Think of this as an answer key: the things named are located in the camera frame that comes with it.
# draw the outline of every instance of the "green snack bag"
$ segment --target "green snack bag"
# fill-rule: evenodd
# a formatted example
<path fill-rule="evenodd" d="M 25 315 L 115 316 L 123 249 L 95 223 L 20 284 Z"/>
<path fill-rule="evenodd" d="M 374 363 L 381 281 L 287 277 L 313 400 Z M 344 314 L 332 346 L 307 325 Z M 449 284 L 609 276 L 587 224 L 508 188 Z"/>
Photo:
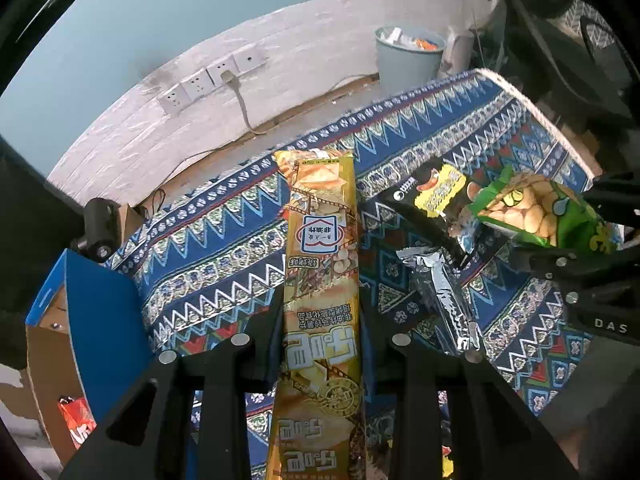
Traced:
<path fill-rule="evenodd" d="M 515 173 L 511 166 L 468 208 L 479 221 L 519 242 L 585 253 L 609 254 L 615 248 L 611 225 L 579 194 L 540 174 Z"/>

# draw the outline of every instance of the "blue patterned fabric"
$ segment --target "blue patterned fabric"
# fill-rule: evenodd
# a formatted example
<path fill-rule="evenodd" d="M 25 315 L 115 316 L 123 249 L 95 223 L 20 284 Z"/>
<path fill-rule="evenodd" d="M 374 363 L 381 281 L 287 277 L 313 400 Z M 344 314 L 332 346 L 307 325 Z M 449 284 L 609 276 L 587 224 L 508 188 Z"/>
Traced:
<path fill-rule="evenodd" d="M 314 147 L 353 150 L 365 228 L 360 281 L 390 324 L 431 346 L 433 319 L 395 254 L 418 243 L 419 230 L 376 195 L 433 156 L 481 186 L 505 164 L 543 173 L 576 191 L 589 185 L 579 163 L 526 107 L 476 72 L 371 105 L 283 149 Z M 107 265 L 135 280 L 154 351 L 211 349 L 266 308 L 273 287 L 284 281 L 287 223 L 278 213 L 288 199 L 286 181 L 271 152 L 265 153 L 157 213 L 114 254 Z M 559 290 L 511 269 L 508 251 L 505 240 L 487 230 L 459 277 L 478 313 L 489 359 L 539 413 L 562 388 L 591 336 L 564 325 Z M 367 439 L 375 456 L 376 446 L 391 438 L 394 403 L 370 401 Z M 252 471 L 261 478 L 273 392 L 248 394 L 246 404 Z M 197 423 L 197 397 L 195 405 Z"/>

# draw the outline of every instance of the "power cord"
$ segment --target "power cord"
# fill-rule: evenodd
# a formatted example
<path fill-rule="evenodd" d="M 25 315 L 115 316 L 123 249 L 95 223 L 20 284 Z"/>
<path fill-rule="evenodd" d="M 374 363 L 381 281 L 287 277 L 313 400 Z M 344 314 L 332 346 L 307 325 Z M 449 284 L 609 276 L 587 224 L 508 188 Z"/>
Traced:
<path fill-rule="evenodd" d="M 354 74 L 354 75 L 348 75 L 347 77 L 343 77 L 342 79 L 340 79 L 340 81 L 338 81 L 336 84 L 331 86 L 331 88 L 329 88 L 326 92 L 318 94 L 316 97 L 312 98 L 311 100 L 317 99 L 319 97 L 322 97 L 323 95 L 335 90 L 335 88 L 340 86 L 340 84 L 343 83 L 344 81 L 346 81 L 347 79 L 370 77 L 371 75 L 372 74 Z M 244 102 L 244 98 L 242 97 L 242 94 L 240 93 L 240 80 L 238 79 L 238 76 L 235 75 L 234 73 L 232 73 L 230 70 L 225 70 L 221 74 L 221 77 L 222 77 L 222 81 L 225 82 L 226 85 L 229 86 L 229 88 L 231 88 L 234 91 L 234 93 L 236 94 L 236 97 L 238 98 L 238 103 L 240 105 L 240 111 L 242 112 L 242 118 L 244 119 L 244 124 L 246 125 L 246 127 L 249 129 L 249 131 L 252 134 L 264 135 L 265 133 L 270 132 L 271 130 L 273 130 L 276 126 L 281 126 L 282 124 L 284 124 L 287 121 L 289 121 L 290 119 L 292 119 L 292 118 L 289 118 L 286 121 L 282 121 L 279 124 L 274 124 L 271 128 L 268 128 L 267 130 L 264 130 L 263 132 L 257 132 L 256 130 L 254 130 L 252 128 L 251 124 L 249 123 L 249 117 L 248 117 L 247 112 L 246 112 L 246 104 Z M 172 174 L 174 174 L 174 171 L 177 170 L 182 163 L 186 162 L 190 158 L 193 158 L 194 156 L 198 156 L 198 155 L 209 155 L 209 153 L 215 152 L 217 149 L 219 149 L 219 147 L 210 148 L 208 150 L 202 150 L 201 152 L 197 152 L 197 153 L 191 153 L 191 155 L 186 156 L 185 158 L 180 160 L 180 162 L 178 162 L 178 164 L 176 164 L 174 166 L 174 168 L 167 174 L 167 176 L 162 180 L 162 182 L 160 184 L 158 184 L 156 186 L 156 188 L 151 192 L 153 214 L 157 213 L 158 211 L 160 211 L 162 209 L 162 204 L 164 203 L 164 199 L 166 198 L 166 193 L 162 189 L 162 186 L 164 186 L 164 184 L 167 182 L 169 177 L 172 176 Z M 162 193 L 164 195 L 162 196 L 161 203 L 158 206 L 158 210 L 156 210 L 153 202 L 154 202 L 154 200 L 156 198 L 156 193 L 158 193 L 158 191 L 160 191 L 160 190 L 162 191 Z"/>
<path fill-rule="evenodd" d="M 486 63 L 484 62 L 484 54 L 482 53 L 482 43 L 480 43 L 480 34 L 478 33 L 478 22 L 476 22 L 476 12 L 474 11 L 473 3 L 471 4 L 471 16 L 474 19 L 474 33 L 476 35 L 476 39 L 478 40 L 478 50 L 480 50 L 480 58 L 482 59 L 482 66 L 486 68 Z"/>

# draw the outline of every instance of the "circular stamp graphic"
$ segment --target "circular stamp graphic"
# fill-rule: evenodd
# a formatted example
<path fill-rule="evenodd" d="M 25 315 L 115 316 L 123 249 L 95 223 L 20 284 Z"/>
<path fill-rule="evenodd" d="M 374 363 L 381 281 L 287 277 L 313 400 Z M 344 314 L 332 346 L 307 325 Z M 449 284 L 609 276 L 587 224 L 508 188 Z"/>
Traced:
<path fill-rule="evenodd" d="M 360 407 L 360 387 L 351 379 L 329 379 L 318 392 L 320 409 L 327 415 L 351 416 Z"/>

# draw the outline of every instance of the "black snack bag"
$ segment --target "black snack bag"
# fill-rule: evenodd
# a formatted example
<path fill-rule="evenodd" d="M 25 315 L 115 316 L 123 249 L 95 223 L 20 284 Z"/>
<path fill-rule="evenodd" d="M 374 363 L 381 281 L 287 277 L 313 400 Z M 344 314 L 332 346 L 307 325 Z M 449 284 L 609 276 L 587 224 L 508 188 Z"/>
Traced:
<path fill-rule="evenodd" d="M 443 247 L 460 266 L 465 254 L 472 253 L 478 221 L 465 207 L 480 186 L 443 162 L 432 158 L 411 176 L 380 194 L 380 202 L 394 209 L 421 234 Z"/>

